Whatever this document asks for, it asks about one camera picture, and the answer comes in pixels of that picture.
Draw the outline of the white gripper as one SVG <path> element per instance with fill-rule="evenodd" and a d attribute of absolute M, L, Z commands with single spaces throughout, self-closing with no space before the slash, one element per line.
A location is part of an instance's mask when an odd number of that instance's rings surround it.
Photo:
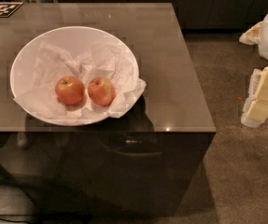
<path fill-rule="evenodd" d="M 246 45 L 258 45 L 261 57 L 268 60 L 268 14 L 239 37 Z M 268 66 L 255 69 L 251 75 L 241 123 L 257 128 L 268 119 Z"/>

